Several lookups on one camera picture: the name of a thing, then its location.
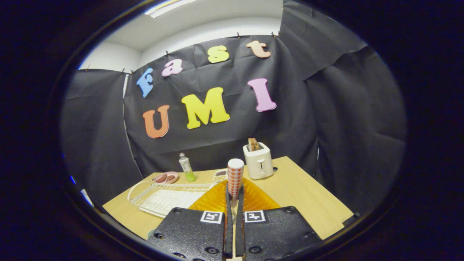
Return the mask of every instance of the white wall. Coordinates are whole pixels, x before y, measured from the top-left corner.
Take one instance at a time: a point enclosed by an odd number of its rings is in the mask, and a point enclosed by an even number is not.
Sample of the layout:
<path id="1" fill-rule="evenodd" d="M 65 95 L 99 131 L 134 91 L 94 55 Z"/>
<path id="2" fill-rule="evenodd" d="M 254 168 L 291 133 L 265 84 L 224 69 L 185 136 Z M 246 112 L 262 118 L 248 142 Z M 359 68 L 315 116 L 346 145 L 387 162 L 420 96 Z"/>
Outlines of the white wall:
<path id="1" fill-rule="evenodd" d="M 224 37 L 252 34 L 270 35 L 277 34 L 280 29 L 281 19 L 268 17 L 244 17 L 207 23 L 182 31 L 165 38 L 140 53 L 127 46 L 102 42 L 98 45 L 81 64 L 80 69 L 106 69 L 114 71 L 130 72 L 143 65 L 162 57 L 168 52 L 174 52 L 181 48 L 197 43 Z"/>
<path id="2" fill-rule="evenodd" d="M 127 46 L 102 42 L 82 62 L 79 69 L 106 69 L 129 72 L 139 68 L 140 52 Z"/>
<path id="3" fill-rule="evenodd" d="M 139 67 L 166 55 L 166 51 L 174 52 L 197 43 L 237 36 L 264 34 L 277 34 L 280 29 L 281 19 L 268 17 L 243 17 L 216 21 L 201 26 L 196 26 L 183 32 L 172 35 L 142 52 Z"/>

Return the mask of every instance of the white toaster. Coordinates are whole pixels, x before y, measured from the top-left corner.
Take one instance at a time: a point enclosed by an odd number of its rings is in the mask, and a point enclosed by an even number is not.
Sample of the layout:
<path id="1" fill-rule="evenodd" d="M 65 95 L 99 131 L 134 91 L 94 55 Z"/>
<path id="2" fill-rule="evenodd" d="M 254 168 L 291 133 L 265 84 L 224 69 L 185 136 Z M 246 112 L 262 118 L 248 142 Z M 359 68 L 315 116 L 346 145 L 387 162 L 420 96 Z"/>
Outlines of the white toaster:
<path id="1" fill-rule="evenodd" d="M 250 151 L 249 145 L 243 146 L 246 165 L 251 179 L 260 179 L 274 174 L 271 161 L 271 150 L 258 142 L 259 150 Z"/>

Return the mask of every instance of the black backdrop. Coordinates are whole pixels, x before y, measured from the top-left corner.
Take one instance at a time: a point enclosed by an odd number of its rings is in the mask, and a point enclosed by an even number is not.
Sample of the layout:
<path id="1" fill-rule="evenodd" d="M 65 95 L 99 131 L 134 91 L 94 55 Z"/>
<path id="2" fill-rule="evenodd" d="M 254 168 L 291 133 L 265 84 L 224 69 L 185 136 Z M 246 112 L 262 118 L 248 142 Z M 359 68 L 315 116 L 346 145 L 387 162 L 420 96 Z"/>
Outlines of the black backdrop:
<path id="1" fill-rule="evenodd" d="M 386 195 L 403 158 L 400 89 L 367 43 L 306 5 L 284 0 L 280 39 L 301 68 L 314 106 L 315 178 L 353 212 L 365 213 Z"/>
<path id="2" fill-rule="evenodd" d="M 266 43 L 268 58 L 259 58 L 245 45 L 253 40 Z M 211 64 L 207 51 L 224 45 L 229 59 Z M 182 59 L 183 71 L 163 77 L 164 65 Z M 153 68 L 153 89 L 146 98 L 136 85 L 148 69 Z M 135 160 L 144 176 L 158 171 L 182 171 L 179 153 L 190 159 L 194 171 L 226 168 L 231 158 L 245 160 L 242 147 L 247 138 L 255 137 L 266 144 L 273 158 L 288 156 L 314 174 L 317 157 L 316 125 L 309 91 L 299 79 L 299 70 L 287 47 L 272 36 L 243 36 L 216 39 L 175 51 L 134 72 L 124 97 L 127 133 Z M 267 89 L 277 108 L 258 112 L 249 80 L 268 79 Z M 222 87 L 222 99 L 230 119 L 226 122 L 201 124 L 188 129 L 186 106 L 181 99 L 195 94 L 205 101 L 206 93 Z M 169 130 L 161 138 L 152 139 L 145 131 L 142 114 L 168 104 Z M 155 126 L 161 126 L 156 112 Z"/>
<path id="3" fill-rule="evenodd" d="M 141 174 L 124 131 L 122 92 L 126 74 L 79 70 L 61 116 L 64 159 L 76 185 L 97 206 L 137 183 Z"/>
<path id="4" fill-rule="evenodd" d="M 253 40 L 266 43 L 271 56 L 255 56 L 245 46 Z M 211 64 L 207 51 L 219 45 L 230 57 Z M 183 60 L 183 71 L 163 77 L 164 65 L 173 59 Z M 143 98 L 136 82 L 148 68 L 153 68 L 153 89 Z M 122 99 L 125 77 L 78 71 L 68 98 L 73 92 L 83 97 L 65 102 L 66 159 L 97 205 L 153 172 L 180 172 L 180 152 L 194 171 L 224 168 L 231 158 L 244 159 L 242 147 L 255 137 L 270 147 L 273 158 L 288 156 L 352 211 L 364 213 L 385 195 L 403 157 L 404 106 L 387 66 L 351 31 L 294 1 L 284 1 L 278 37 L 216 39 L 177 50 L 128 75 Z M 276 109 L 256 111 L 247 84 L 256 78 L 268 79 Z M 224 89 L 230 120 L 188 129 L 181 99 L 195 94 L 204 102 L 214 87 Z M 142 114 L 165 104 L 169 130 L 150 138 Z M 158 111 L 154 121 L 158 129 Z"/>

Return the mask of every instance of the yellow letter m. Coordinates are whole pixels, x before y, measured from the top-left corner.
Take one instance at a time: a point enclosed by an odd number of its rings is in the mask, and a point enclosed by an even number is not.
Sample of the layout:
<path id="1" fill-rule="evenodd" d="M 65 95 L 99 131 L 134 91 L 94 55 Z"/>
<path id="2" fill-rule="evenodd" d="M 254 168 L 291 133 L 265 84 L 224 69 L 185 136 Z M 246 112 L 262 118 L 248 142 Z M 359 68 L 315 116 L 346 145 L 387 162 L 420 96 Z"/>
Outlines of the yellow letter m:
<path id="1" fill-rule="evenodd" d="M 222 102 L 223 91 L 221 87 L 210 89 L 206 94 L 205 103 L 202 103 L 195 94 L 190 94 L 182 98 L 181 102 L 184 103 L 187 108 L 187 128 L 194 129 L 200 127 L 200 122 L 197 120 L 196 116 L 198 116 L 203 124 L 208 124 L 210 112 L 212 114 L 212 123 L 224 122 L 230 119 Z"/>

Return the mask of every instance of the paper cup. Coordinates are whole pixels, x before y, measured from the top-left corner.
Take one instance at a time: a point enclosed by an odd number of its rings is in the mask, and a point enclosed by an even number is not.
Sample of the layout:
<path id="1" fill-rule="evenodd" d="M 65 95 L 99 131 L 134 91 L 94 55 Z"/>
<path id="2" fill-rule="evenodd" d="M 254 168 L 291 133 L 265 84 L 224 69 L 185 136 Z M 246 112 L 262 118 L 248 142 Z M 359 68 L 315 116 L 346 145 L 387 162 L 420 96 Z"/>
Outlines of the paper cup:
<path id="1" fill-rule="evenodd" d="M 231 159 L 227 163 L 227 189 L 232 199 L 238 199 L 238 192 L 242 187 L 243 169 L 245 163 L 241 159 Z"/>

